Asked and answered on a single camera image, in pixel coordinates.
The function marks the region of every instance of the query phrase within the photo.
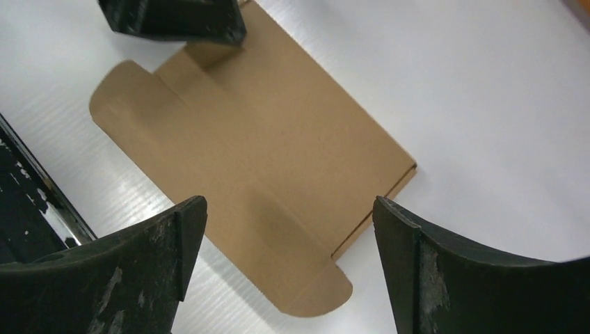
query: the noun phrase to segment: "cardboard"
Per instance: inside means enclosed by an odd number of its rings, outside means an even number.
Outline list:
[[[240,50],[121,63],[90,113],[174,203],[207,198],[207,237],[280,311],[322,315],[352,293],[335,260],[415,162],[258,4],[242,14]]]

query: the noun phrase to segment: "box lid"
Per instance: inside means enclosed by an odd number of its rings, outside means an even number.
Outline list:
[[[352,293],[334,258],[415,162],[256,3],[242,15],[241,49],[121,63],[90,113],[173,202],[207,198],[207,237],[279,310],[322,315]]]

